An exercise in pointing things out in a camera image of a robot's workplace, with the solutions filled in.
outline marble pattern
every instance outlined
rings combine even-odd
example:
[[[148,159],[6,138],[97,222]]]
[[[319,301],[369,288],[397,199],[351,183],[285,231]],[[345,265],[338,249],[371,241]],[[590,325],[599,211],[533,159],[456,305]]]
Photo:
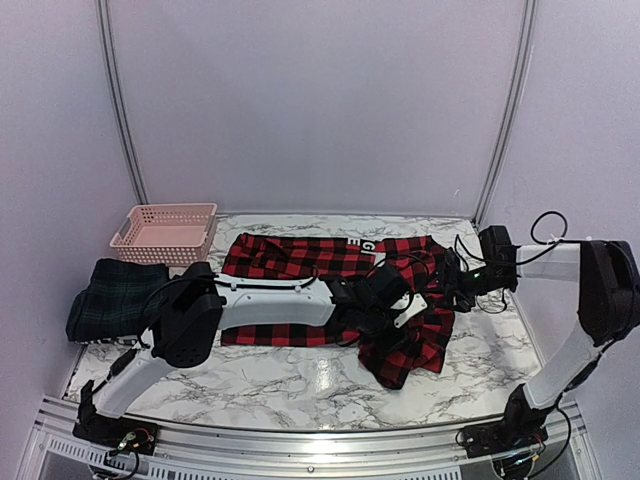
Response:
[[[243,232],[382,239],[429,234],[443,246],[456,234],[479,253],[466,220],[381,216],[238,215],[219,220],[209,262],[219,271]],[[481,299],[487,310],[496,299]],[[89,346],[66,397],[104,377],[125,347]],[[400,391],[381,387],[356,348],[220,347],[201,366],[175,371],[131,406],[131,413],[206,425],[271,429],[372,429],[456,421],[500,413],[509,393],[540,368],[512,303],[499,315],[457,314],[441,374],[413,371]]]

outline clothing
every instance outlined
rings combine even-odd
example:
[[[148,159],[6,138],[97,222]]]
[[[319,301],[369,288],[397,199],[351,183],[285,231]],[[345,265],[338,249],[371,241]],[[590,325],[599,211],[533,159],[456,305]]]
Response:
[[[103,258],[96,263],[89,286],[76,296],[67,320],[67,338],[72,342],[105,342],[136,335],[165,301],[155,295],[141,317],[141,310],[154,290],[169,281],[166,265],[138,265]]]
[[[412,288],[435,287],[435,282],[423,285],[427,275],[444,260],[445,250],[430,236],[388,238],[371,241],[347,238],[269,237],[242,234],[233,243],[222,272],[245,278],[291,279],[320,275],[341,275],[345,278],[364,276],[384,258],[398,269]],[[396,254],[419,256],[429,267],[410,258],[393,258]],[[407,327],[413,336],[400,350],[380,354],[375,344],[357,331],[332,331],[330,325],[255,325],[225,330],[222,344],[275,345],[307,347],[331,343],[350,344],[360,341],[359,359],[381,385],[402,388],[409,372],[426,368],[440,372],[447,343],[453,328],[454,314],[436,308],[413,317]]]

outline red plaid fabric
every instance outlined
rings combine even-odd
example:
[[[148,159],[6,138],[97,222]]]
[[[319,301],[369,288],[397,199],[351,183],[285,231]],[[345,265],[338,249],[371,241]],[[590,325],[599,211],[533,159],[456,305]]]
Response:
[[[345,278],[365,275],[375,263],[374,253],[389,257],[387,262],[397,268],[412,288],[433,288],[423,285],[444,259],[445,250],[431,237],[388,238],[380,242],[347,238],[268,237],[242,234],[238,236],[225,260],[222,272],[245,278],[287,279],[311,277],[317,268],[320,275],[341,275]],[[395,254],[420,257],[429,267],[410,258],[393,258]],[[416,315],[407,327],[414,336],[398,351],[381,355],[375,344],[359,339],[356,331],[336,334],[330,327],[308,325],[255,325],[225,330],[223,345],[273,345],[312,347],[331,343],[360,342],[358,358],[381,385],[402,388],[409,372],[425,368],[439,373],[453,329],[454,313],[450,310]]]

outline dark green plaid cloth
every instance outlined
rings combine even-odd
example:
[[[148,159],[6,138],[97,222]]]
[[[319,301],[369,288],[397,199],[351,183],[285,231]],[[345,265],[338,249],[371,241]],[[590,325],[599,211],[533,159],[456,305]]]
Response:
[[[140,311],[149,295],[169,281],[166,265],[138,265],[110,258],[98,260],[89,287],[73,301],[67,321],[72,342],[111,341],[148,326],[166,296],[159,293]]]

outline pink basket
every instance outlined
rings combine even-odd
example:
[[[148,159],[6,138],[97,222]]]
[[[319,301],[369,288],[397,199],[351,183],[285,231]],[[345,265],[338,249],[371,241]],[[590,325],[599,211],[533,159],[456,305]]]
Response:
[[[217,205],[139,205],[109,244],[120,260],[186,267],[206,260],[216,227]]]

